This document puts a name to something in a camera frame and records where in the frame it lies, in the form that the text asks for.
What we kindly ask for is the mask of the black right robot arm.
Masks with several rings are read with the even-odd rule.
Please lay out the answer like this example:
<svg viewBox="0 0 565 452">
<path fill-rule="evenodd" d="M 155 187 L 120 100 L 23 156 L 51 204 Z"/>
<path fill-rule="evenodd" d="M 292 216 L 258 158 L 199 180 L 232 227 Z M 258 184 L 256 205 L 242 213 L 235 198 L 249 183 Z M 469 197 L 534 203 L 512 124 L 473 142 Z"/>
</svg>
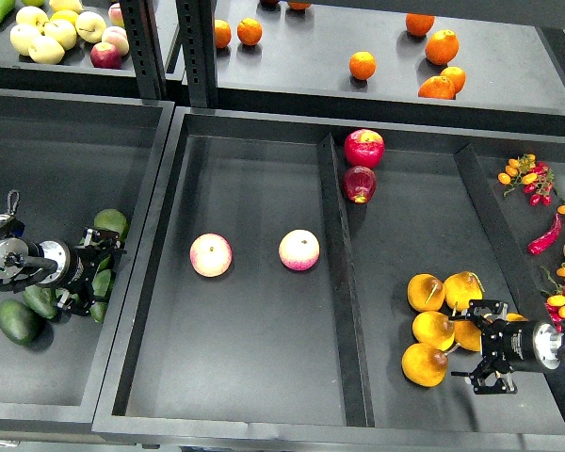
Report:
<svg viewBox="0 0 565 452">
<path fill-rule="evenodd" d="M 472 371 L 452 371 L 471 385 L 477 395 L 515 394 L 514 372 L 551 374 L 565 367 L 565 322 L 508 320 L 508 305 L 493 299 L 475 299 L 467 309 L 451 315 L 481 333 L 481 360 Z"/>
</svg>

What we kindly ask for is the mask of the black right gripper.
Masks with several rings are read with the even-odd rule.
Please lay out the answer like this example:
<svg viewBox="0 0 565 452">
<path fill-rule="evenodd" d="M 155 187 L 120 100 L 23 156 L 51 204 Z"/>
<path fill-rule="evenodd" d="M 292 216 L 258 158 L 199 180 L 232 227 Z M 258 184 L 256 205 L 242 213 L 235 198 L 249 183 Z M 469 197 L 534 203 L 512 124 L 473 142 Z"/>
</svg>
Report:
<svg viewBox="0 0 565 452">
<path fill-rule="evenodd" d="M 514 395 L 512 372 L 539 372 L 534 345 L 539 323 L 506 320 L 507 304 L 498 300 L 471 300 L 463 311 L 453 310 L 451 321 L 469 320 L 481 330 L 482 359 L 472 371 L 451 371 L 463 378 L 475 395 Z"/>
</svg>

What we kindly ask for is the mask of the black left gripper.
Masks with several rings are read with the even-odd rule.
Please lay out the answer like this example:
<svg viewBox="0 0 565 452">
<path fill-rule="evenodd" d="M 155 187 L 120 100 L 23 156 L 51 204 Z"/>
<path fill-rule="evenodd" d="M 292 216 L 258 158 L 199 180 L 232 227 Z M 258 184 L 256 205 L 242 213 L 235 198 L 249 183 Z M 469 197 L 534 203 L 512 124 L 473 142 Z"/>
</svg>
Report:
<svg viewBox="0 0 565 452">
<path fill-rule="evenodd" d="M 88 227 L 82 246 L 69 247 L 66 271 L 56 290 L 57 308 L 71 315 L 90 315 L 90 306 L 98 301 L 92 282 L 100 264 L 108 254 L 116 257 L 126 253 L 121 234 L 104 228 Z"/>
</svg>

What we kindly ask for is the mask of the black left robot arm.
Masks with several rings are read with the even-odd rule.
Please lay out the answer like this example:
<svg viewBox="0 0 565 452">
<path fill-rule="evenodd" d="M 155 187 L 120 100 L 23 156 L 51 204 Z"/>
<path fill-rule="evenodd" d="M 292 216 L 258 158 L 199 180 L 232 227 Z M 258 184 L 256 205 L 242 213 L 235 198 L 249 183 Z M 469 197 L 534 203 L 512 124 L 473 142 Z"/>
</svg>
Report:
<svg viewBox="0 0 565 452">
<path fill-rule="evenodd" d="M 46 313 L 60 311 L 105 316 L 112 270 L 124 253 L 129 231 L 127 217 L 107 208 L 96 214 L 76 245 L 61 240 L 33 242 L 23 238 L 24 224 L 16 218 L 20 193 L 7 194 L 7 209 L 0 213 L 0 291 L 41 293 Z"/>
</svg>

